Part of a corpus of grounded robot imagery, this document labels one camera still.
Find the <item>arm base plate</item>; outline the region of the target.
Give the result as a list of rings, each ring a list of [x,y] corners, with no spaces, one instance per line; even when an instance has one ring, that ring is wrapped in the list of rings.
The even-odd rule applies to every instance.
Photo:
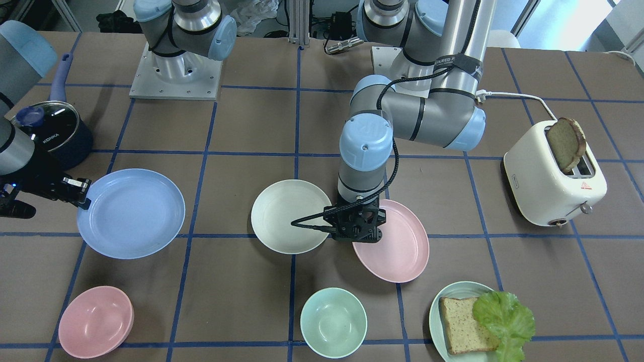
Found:
[[[410,64],[400,47],[372,46],[373,73],[389,80],[409,77]]]
[[[215,101],[223,62],[190,52],[161,57],[143,47],[129,96],[148,100]]]

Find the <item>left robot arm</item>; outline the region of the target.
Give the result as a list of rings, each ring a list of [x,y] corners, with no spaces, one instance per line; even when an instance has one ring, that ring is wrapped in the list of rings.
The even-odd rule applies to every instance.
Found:
[[[486,117],[475,106],[495,1],[361,1],[359,34],[400,48],[386,75],[362,78],[340,136],[338,199],[323,232],[375,243],[386,222],[378,197],[395,139],[469,151]]]

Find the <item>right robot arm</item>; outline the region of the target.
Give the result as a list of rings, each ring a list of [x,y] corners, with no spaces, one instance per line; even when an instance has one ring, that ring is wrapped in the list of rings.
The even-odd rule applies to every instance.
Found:
[[[90,179],[73,178],[67,170],[85,160],[94,138],[81,116],[66,100],[66,78],[73,55],[57,56],[53,46],[24,23],[1,26],[1,179],[2,217],[29,219],[35,208],[18,200],[20,192],[60,200],[88,209]],[[46,101],[6,114],[57,66]]]

